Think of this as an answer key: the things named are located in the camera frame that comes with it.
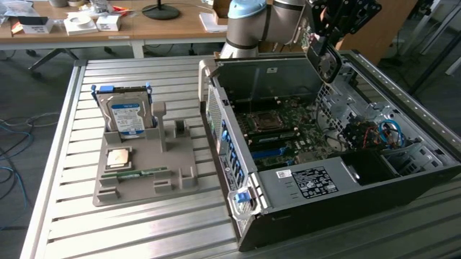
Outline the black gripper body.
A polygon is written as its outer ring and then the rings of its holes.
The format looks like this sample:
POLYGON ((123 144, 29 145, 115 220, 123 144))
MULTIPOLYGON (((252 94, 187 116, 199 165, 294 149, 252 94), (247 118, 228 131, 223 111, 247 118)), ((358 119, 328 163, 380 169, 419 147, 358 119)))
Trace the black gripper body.
POLYGON ((376 1, 310 1, 308 24, 314 33, 335 44, 359 31, 380 9, 376 1))

